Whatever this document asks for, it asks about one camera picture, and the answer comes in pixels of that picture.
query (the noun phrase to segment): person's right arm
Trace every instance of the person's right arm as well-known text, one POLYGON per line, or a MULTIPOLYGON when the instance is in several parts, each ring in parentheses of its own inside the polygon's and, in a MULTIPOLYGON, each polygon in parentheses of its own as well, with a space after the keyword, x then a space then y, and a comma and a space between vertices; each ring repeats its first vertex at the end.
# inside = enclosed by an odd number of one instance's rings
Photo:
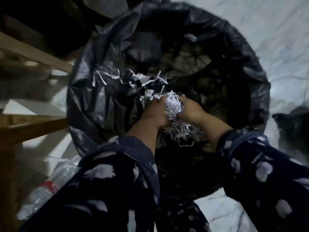
POLYGON ((220 159, 226 195, 258 231, 309 231, 309 168, 271 147, 262 133, 233 130, 194 101, 178 117, 199 125, 220 159))

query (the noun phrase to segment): marble floor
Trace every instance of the marble floor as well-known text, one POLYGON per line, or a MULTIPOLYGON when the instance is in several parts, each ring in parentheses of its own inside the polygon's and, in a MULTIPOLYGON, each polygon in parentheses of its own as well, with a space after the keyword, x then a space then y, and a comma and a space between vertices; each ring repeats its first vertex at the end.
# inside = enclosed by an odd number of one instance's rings
MULTIPOLYGON (((260 59, 271 82, 270 115, 309 104, 309 0, 172 0, 186 1, 235 26, 260 59)), ((270 118, 270 143, 308 164, 298 150, 280 148, 279 131, 270 118)), ((256 231, 242 206, 223 189, 196 200, 213 231, 256 231)))

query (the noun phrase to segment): person's left hand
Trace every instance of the person's left hand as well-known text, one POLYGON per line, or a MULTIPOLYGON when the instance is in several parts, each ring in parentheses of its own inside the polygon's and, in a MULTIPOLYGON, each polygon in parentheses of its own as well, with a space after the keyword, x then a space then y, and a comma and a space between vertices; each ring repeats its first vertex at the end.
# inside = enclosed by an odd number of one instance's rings
POLYGON ((146 106, 144 113, 141 115, 141 119, 150 119, 158 129, 170 125, 170 121, 165 115, 165 101, 166 96, 162 96, 160 100, 154 98, 152 102, 146 106))

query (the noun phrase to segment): person's right hand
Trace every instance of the person's right hand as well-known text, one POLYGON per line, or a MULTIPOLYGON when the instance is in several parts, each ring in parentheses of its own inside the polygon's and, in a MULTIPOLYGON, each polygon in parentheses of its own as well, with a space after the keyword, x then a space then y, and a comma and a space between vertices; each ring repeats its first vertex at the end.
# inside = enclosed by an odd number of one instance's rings
POLYGON ((177 117, 188 124, 200 126, 207 114, 203 108, 189 98, 180 97, 179 100, 183 102, 184 107, 182 112, 177 114, 177 117))

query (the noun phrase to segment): sleeve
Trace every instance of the sleeve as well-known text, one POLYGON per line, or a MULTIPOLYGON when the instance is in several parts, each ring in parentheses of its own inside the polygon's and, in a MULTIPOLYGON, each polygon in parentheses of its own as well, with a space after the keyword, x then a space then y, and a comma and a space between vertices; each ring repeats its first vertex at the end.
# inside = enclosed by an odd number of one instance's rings
POLYGON ((153 231, 159 192, 150 149, 135 137, 114 137, 84 157, 20 231, 153 231))
POLYGON ((309 231, 309 168, 271 147, 259 132, 220 139, 226 195, 239 201, 258 231, 309 231))

